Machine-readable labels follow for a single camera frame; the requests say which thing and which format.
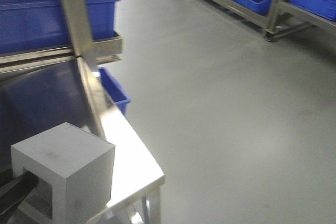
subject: rack wheel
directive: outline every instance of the rack wheel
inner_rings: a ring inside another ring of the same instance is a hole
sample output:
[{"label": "rack wheel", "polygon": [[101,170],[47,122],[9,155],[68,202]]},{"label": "rack wheel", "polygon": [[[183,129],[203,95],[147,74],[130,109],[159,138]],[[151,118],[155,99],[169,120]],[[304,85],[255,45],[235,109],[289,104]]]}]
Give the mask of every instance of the rack wheel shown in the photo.
[{"label": "rack wheel", "polygon": [[273,42],[273,34],[266,32],[265,34],[265,40],[268,42]]}]

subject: stainless steel tabletop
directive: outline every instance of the stainless steel tabletop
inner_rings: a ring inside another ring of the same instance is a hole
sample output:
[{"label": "stainless steel tabletop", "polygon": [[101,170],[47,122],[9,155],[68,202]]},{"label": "stainless steel tabletop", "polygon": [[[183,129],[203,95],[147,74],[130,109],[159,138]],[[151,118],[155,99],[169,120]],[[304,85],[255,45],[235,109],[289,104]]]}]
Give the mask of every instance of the stainless steel tabletop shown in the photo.
[{"label": "stainless steel tabletop", "polygon": [[0,168],[11,164],[12,144],[69,122],[116,146],[111,200],[88,223],[108,219],[164,183],[161,168],[81,58],[8,76],[0,78]]}]

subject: gray concrete floor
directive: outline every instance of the gray concrete floor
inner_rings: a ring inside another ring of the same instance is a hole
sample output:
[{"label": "gray concrete floor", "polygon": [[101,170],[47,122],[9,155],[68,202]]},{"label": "gray concrete floor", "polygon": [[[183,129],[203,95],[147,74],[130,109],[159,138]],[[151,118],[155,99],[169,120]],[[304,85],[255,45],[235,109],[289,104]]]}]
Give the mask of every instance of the gray concrete floor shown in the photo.
[{"label": "gray concrete floor", "polygon": [[335,36],[265,42],[207,0],[122,0],[116,28],[163,224],[336,223]]}]

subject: stainless steel table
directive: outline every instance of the stainless steel table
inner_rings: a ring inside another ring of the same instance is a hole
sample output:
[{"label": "stainless steel table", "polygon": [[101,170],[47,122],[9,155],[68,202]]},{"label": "stainless steel table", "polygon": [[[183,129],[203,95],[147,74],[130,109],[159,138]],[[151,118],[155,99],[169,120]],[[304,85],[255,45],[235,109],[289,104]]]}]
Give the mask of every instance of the stainless steel table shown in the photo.
[{"label": "stainless steel table", "polygon": [[[11,114],[13,120],[9,123],[16,126],[0,127],[2,156],[7,157],[7,162],[10,163],[6,152],[11,144],[70,122],[116,146],[111,200],[87,224],[113,223],[112,217],[122,209],[132,223],[160,223],[160,186],[164,183],[164,174],[84,61],[76,58],[16,72],[0,75],[0,112],[7,111],[3,116]],[[2,138],[2,129],[10,137]],[[143,221],[131,206],[139,199],[143,205]],[[25,207],[23,203],[19,209],[24,211]],[[30,217],[44,222],[38,214]],[[28,222],[17,214],[9,223]]]}]

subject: gray foam block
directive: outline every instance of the gray foam block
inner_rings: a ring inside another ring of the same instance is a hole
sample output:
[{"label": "gray foam block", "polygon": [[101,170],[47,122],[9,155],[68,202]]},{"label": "gray foam block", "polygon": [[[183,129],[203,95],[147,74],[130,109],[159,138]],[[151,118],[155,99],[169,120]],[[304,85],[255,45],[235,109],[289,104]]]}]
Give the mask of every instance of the gray foam block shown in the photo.
[{"label": "gray foam block", "polygon": [[110,200],[114,145],[69,123],[12,146],[15,177],[26,170],[52,187],[52,223],[79,224]]}]

